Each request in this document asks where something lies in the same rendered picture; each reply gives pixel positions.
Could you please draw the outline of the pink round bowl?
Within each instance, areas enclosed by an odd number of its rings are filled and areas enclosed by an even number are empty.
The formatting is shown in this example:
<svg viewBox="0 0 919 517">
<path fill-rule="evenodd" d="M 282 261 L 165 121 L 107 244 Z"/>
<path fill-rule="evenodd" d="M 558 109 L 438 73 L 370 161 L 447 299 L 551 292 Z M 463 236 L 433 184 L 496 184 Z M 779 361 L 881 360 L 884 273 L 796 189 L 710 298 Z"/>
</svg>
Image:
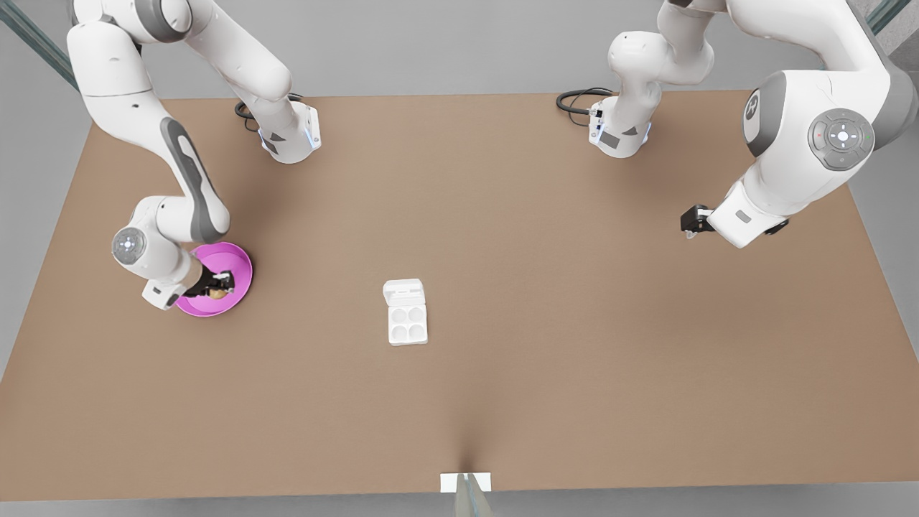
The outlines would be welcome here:
<svg viewBox="0 0 919 517">
<path fill-rule="evenodd" d="M 191 255 L 200 259 L 205 267 L 216 274 L 229 271 L 233 275 L 233 292 L 221 299 L 180 297 L 174 307 L 194 317 L 213 317 L 236 307 L 246 296 L 253 281 L 253 266 L 249 255 L 240 246 L 229 242 L 202 244 L 192 249 Z"/>
</svg>

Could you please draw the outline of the white egg box lid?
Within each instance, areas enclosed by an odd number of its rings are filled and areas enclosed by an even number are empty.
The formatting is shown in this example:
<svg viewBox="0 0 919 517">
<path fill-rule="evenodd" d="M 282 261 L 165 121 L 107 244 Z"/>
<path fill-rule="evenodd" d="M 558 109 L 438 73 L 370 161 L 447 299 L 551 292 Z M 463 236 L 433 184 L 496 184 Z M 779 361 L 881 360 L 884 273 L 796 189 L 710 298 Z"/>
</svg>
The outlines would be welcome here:
<svg viewBox="0 0 919 517">
<path fill-rule="evenodd" d="M 382 287 L 388 307 L 416 307 L 426 304 L 424 286 L 420 279 L 390 279 Z"/>
</svg>

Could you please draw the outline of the silver frame post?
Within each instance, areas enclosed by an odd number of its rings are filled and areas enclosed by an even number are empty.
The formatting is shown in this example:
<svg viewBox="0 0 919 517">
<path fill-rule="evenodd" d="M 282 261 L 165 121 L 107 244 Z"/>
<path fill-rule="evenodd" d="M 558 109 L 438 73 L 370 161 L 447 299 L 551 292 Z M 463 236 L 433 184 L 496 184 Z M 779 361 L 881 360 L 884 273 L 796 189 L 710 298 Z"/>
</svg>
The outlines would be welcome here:
<svg viewBox="0 0 919 517">
<path fill-rule="evenodd" d="M 485 491 L 472 473 L 457 474 L 454 517 L 495 517 Z"/>
<path fill-rule="evenodd" d="M 0 21 L 58 75 L 79 91 L 69 57 L 14 2 L 0 0 Z"/>
<path fill-rule="evenodd" d="M 881 0 L 866 17 L 867 26 L 874 35 L 882 32 L 913 0 Z"/>
</svg>

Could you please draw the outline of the white egg box base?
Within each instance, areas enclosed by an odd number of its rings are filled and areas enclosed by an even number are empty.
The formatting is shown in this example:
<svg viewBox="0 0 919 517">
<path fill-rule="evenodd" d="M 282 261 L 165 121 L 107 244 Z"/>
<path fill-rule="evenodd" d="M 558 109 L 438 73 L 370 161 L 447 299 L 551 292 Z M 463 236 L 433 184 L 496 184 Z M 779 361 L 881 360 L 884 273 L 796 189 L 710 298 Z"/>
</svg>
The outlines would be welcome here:
<svg viewBox="0 0 919 517">
<path fill-rule="evenodd" d="M 425 304 L 388 307 L 388 343 L 391 346 L 428 343 Z"/>
</svg>

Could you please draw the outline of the white post foot plate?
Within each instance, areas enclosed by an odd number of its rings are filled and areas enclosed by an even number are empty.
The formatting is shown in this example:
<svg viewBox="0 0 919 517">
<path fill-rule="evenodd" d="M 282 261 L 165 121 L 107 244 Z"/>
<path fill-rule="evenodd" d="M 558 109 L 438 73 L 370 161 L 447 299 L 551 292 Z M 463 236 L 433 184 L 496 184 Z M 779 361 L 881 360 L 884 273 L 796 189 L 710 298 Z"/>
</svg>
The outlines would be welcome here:
<svg viewBox="0 0 919 517">
<path fill-rule="evenodd" d="M 441 493 L 456 493 L 457 487 L 460 484 L 469 481 L 472 484 L 474 480 L 474 485 L 478 485 L 478 488 L 482 492 L 491 492 L 492 491 L 492 473 L 441 473 L 439 477 L 440 483 L 440 492 Z"/>
</svg>

